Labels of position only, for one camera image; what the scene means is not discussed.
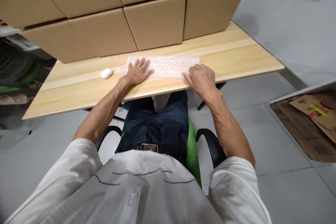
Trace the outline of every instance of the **belt buckle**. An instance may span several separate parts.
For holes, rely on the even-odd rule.
[[[159,152],[159,147],[157,145],[151,145],[151,144],[143,143],[143,144],[140,144],[139,150]]]

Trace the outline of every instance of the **yellow label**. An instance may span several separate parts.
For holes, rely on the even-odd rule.
[[[313,110],[315,110],[316,112],[319,112],[321,115],[323,116],[328,116],[326,113],[324,113],[322,110],[320,110],[317,106],[315,105],[309,105],[309,107]]]

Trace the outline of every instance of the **zigzag stitching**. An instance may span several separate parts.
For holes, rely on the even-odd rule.
[[[194,180],[196,180],[196,179],[192,179],[192,180],[189,180],[189,181],[182,181],[182,182],[169,182],[167,180],[164,180],[164,181],[169,183],[169,184],[189,184],[190,182],[193,182]]]
[[[143,174],[132,174],[130,173],[131,175],[133,176],[145,176],[145,175],[148,175],[148,174],[152,174],[154,172],[157,172],[158,170],[161,170],[163,173],[166,173],[166,172],[169,172],[169,173],[173,173],[172,171],[168,171],[168,170],[162,170],[161,168],[155,170],[155,171],[150,171],[150,172],[147,172],[147,173],[143,173]],[[112,174],[115,174],[115,175],[124,175],[128,172],[125,172],[125,173],[115,173],[115,172],[112,172]]]
[[[97,180],[100,184],[104,184],[104,185],[108,185],[108,186],[120,185],[120,183],[119,184],[109,184],[109,183],[102,182],[96,174],[94,176],[97,178]]]

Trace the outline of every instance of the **green chair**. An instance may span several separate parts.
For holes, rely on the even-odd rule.
[[[0,43],[0,93],[28,88],[42,72],[42,63],[19,50]]]
[[[108,126],[103,134],[97,141],[96,148],[99,148],[111,131],[115,131],[120,137],[123,137],[124,132],[117,126]],[[201,135],[204,135],[206,142],[208,144],[210,155],[212,159],[213,167],[216,168],[221,162],[226,159],[222,147],[220,146],[216,135],[209,129],[199,129],[195,134],[195,128],[193,123],[189,120],[189,135],[187,140],[187,159],[185,161],[185,167],[190,171],[190,173],[195,177],[199,186],[202,188],[200,165],[198,163],[198,153],[197,153],[197,142]]]

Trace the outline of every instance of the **white shelf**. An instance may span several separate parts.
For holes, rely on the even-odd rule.
[[[33,51],[39,49],[37,45],[34,45],[25,37],[21,36],[20,34],[14,34],[11,36],[7,36],[6,39],[11,41],[12,43],[16,44],[17,46],[21,47],[24,51]]]
[[[20,29],[14,29],[8,25],[0,25],[0,37],[10,36],[19,33]]]

